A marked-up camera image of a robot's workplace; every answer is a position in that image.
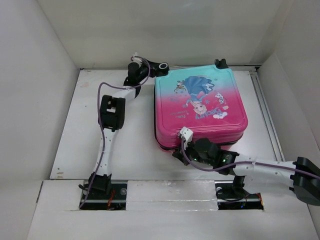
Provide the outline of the pink teal kids suitcase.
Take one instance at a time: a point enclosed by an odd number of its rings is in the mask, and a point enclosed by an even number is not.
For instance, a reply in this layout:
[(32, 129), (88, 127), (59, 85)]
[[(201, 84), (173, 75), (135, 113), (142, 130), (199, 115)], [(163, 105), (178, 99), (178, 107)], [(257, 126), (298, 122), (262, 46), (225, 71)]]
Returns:
[(193, 140), (227, 146), (241, 139), (248, 117), (233, 71), (223, 58), (212, 65), (170, 70), (154, 81), (154, 136), (164, 150), (180, 146), (186, 127)]

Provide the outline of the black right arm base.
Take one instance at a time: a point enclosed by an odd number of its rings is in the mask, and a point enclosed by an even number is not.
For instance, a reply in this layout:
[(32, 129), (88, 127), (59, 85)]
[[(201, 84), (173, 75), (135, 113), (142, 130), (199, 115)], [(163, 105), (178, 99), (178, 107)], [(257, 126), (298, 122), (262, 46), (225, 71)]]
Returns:
[(263, 210), (260, 193), (244, 190), (244, 176), (235, 176), (231, 181), (217, 181), (215, 192), (218, 210)]

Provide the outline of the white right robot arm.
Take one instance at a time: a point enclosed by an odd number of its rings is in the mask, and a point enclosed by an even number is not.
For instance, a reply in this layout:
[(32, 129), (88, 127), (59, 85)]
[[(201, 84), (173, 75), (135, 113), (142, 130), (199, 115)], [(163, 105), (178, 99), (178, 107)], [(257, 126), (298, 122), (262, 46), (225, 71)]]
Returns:
[(305, 157), (269, 162), (222, 149), (207, 138), (191, 141), (184, 137), (172, 156), (200, 171), (232, 176), (230, 185), (216, 187), (216, 196), (224, 203), (273, 193), (292, 195), (312, 206), (320, 204), (320, 169)]

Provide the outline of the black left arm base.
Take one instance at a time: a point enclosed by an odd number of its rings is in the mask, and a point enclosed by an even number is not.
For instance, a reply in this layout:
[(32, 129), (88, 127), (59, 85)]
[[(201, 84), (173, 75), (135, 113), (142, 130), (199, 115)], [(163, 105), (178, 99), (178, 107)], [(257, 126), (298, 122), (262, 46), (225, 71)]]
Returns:
[(79, 184), (82, 190), (79, 209), (84, 211), (124, 211), (126, 210), (128, 182), (124, 180), (112, 180), (110, 176), (94, 178)]

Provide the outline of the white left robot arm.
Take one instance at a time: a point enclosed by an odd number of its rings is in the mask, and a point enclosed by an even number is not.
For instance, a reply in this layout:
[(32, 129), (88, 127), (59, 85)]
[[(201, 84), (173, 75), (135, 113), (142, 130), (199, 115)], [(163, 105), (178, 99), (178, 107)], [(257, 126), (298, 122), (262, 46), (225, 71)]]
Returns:
[(92, 191), (100, 198), (107, 198), (112, 191), (112, 154), (115, 138), (125, 123), (126, 104), (134, 100), (148, 79), (163, 77), (169, 73), (166, 62), (152, 62), (133, 56), (127, 66), (123, 86), (102, 82), (97, 90), (97, 120), (101, 131), (99, 157), (88, 179), (87, 193)]

